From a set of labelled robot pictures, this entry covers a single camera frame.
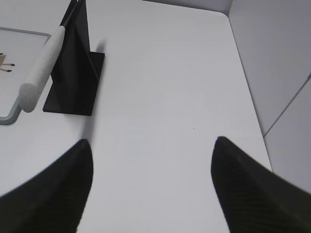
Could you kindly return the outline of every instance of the white wall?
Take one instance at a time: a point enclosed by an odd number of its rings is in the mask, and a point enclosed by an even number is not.
[[[265,135],[311,71],[311,0],[233,0],[229,18]]]
[[[311,193],[311,82],[266,136],[273,171]]]
[[[228,15],[232,3],[232,0],[148,0],[148,1],[178,6],[186,6],[210,11],[218,11],[226,15]]]

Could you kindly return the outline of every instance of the whiteboard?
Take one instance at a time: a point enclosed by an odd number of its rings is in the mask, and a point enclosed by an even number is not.
[[[46,33],[37,33],[0,27],[0,53],[3,64],[15,66],[0,66],[0,117],[7,116],[18,97],[19,87],[25,79],[28,70],[35,63],[41,49],[50,37]]]

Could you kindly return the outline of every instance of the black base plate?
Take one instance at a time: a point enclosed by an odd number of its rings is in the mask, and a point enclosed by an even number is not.
[[[89,52],[89,56],[92,60],[94,68],[97,73],[98,79],[101,78],[101,72],[104,64],[105,54],[98,52]],[[61,107],[57,98],[54,85],[52,85],[48,94],[47,100],[45,101],[43,111],[51,113],[63,113],[63,114],[74,114],[82,116],[91,116],[94,107],[94,101],[96,98],[98,82],[94,86],[93,90],[82,89],[79,95],[79,99],[76,100],[75,106],[69,108]]]

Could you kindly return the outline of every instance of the black stand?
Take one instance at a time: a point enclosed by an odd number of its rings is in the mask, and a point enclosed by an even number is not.
[[[61,25],[68,18],[43,111],[91,116],[105,54],[90,52],[85,0],[71,1]]]

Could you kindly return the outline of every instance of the white foam handle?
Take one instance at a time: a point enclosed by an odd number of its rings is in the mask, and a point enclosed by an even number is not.
[[[30,113],[35,109],[62,49],[64,37],[65,28],[60,26],[44,45],[40,57],[20,86],[19,105],[25,112]]]

